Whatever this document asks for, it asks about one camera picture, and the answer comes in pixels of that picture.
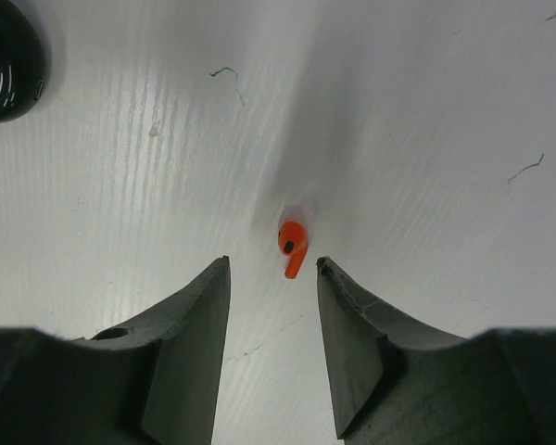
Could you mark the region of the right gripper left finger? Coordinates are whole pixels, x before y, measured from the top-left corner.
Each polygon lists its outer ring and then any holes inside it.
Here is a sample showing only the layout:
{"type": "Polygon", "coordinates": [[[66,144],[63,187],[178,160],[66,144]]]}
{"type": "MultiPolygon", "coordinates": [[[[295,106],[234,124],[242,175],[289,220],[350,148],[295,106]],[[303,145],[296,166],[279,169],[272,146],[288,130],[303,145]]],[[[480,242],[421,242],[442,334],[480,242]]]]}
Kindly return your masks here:
{"type": "Polygon", "coordinates": [[[228,257],[186,287],[90,339],[71,444],[209,444],[231,300],[228,257]]]}

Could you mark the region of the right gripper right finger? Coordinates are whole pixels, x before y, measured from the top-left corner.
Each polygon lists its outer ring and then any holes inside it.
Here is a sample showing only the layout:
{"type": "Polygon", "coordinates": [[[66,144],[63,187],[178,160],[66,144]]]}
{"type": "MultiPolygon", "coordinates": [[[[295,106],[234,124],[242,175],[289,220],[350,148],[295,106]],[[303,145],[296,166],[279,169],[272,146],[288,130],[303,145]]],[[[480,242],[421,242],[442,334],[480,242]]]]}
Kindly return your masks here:
{"type": "Polygon", "coordinates": [[[336,436],[347,439],[407,372],[407,353],[464,338],[377,297],[329,257],[317,260],[317,296],[336,436]]]}

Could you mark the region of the black earbud charging case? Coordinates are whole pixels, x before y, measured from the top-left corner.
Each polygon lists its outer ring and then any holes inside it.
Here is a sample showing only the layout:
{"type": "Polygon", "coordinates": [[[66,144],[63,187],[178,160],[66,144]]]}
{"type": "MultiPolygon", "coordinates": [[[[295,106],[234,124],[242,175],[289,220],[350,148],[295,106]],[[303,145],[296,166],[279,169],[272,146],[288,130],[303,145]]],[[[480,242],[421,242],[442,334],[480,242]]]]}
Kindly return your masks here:
{"type": "Polygon", "coordinates": [[[37,105],[49,74],[49,47],[36,21],[15,2],[0,1],[0,123],[37,105]]]}

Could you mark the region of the orange earbud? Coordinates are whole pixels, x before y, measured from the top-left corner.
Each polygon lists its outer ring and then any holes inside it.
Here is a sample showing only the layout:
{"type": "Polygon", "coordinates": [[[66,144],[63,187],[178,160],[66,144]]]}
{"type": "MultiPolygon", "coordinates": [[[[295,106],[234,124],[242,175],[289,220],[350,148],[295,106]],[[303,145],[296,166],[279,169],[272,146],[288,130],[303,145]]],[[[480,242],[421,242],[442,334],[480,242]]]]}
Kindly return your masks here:
{"type": "Polygon", "coordinates": [[[297,221],[285,221],[278,232],[278,246],[287,257],[284,276],[295,279],[309,249],[309,235],[306,227],[297,221]]]}

